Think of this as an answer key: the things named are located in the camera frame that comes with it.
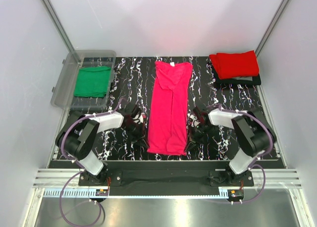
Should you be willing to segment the pink t shirt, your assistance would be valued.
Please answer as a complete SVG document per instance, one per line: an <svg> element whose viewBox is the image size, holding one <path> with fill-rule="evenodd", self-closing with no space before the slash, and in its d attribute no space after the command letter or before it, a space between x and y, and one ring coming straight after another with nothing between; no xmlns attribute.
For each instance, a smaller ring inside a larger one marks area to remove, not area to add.
<svg viewBox="0 0 317 227"><path fill-rule="evenodd" d="M193 65L156 61L150 108L148 152L185 156L187 144L188 86Z"/></svg>

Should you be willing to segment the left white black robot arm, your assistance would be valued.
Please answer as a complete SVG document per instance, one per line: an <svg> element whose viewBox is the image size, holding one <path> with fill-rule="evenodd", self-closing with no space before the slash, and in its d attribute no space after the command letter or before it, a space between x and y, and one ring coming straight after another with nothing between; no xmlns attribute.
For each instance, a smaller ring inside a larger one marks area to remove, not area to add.
<svg viewBox="0 0 317 227"><path fill-rule="evenodd" d="M84 180L91 185L105 185L110 183L107 164L98 159L92 147L98 133L117 128L126 131L132 143L148 148L145 116L138 106L99 114L74 112L55 138L55 145L84 170Z"/></svg>

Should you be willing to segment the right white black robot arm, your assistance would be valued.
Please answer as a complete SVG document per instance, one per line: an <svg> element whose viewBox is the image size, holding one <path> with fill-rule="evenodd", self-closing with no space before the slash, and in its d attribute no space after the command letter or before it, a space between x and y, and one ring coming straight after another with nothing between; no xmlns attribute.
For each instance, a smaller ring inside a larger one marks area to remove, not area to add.
<svg viewBox="0 0 317 227"><path fill-rule="evenodd" d="M276 134L258 109L227 110L222 105L200 109L195 107L189 119L186 152L206 143L219 126L235 132L239 150L224 170L210 171L211 186L239 186L250 177L251 169L261 157L269 154Z"/></svg>

